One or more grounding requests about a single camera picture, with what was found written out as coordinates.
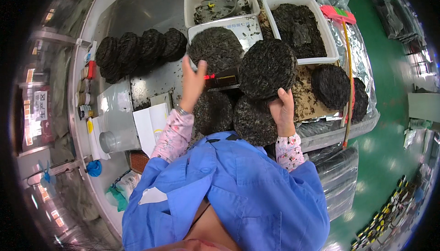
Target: red digital display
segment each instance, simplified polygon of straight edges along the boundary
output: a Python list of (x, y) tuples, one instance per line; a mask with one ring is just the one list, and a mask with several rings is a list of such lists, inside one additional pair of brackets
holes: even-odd
[(211, 74), (211, 75), (205, 75), (203, 78), (205, 79), (205, 80), (208, 80), (208, 79), (212, 79), (212, 78), (215, 78), (216, 76), (215, 76), (215, 74), (213, 73), (213, 74)]

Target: pink patterned sleeve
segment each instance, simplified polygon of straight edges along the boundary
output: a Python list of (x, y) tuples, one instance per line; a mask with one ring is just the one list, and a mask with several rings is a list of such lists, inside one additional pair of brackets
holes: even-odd
[(154, 147), (151, 158), (160, 157), (169, 163), (181, 156), (191, 140), (194, 116), (181, 116), (172, 110), (166, 121), (166, 126)]
[(278, 137), (275, 142), (276, 161), (289, 173), (304, 163), (300, 144), (301, 138), (297, 133), (288, 138)]

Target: blue work coat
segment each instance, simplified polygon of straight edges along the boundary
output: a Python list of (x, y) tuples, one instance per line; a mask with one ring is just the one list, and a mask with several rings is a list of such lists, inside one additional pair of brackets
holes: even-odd
[[(205, 196), (243, 251), (321, 249), (330, 221), (315, 165), (288, 173), (263, 149), (226, 140), (232, 133), (201, 139), (173, 163), (150, 159), (122, 218), (126, 251), (182, 240)], [(138, 204), (153, 187), (168, 200)]]

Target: sign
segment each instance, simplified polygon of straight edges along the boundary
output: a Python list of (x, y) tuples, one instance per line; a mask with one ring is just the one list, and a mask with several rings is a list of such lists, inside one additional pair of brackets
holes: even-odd
[(47, 120), (47, 91), (33, 94), (33, 114), (35, 121)]

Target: epoxy floor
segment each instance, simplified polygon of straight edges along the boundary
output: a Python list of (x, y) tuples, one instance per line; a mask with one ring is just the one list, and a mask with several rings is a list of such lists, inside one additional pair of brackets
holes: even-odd
[(350, 143), (359, 145), (359, 175), (352, 209), (331, 223), (325, 250), (350, 250), (350, 243), (380, 210), (406, 174), (413, 176), (423, 156), (423, 142), (404, 150), (408, 126), (407, 93), (412, 91), (413, 74), (404, 45), (387, 39), (371, 0), (350, 0), (370, 57), (376, 88), (376, 108), (381, 113), (377, 126)]

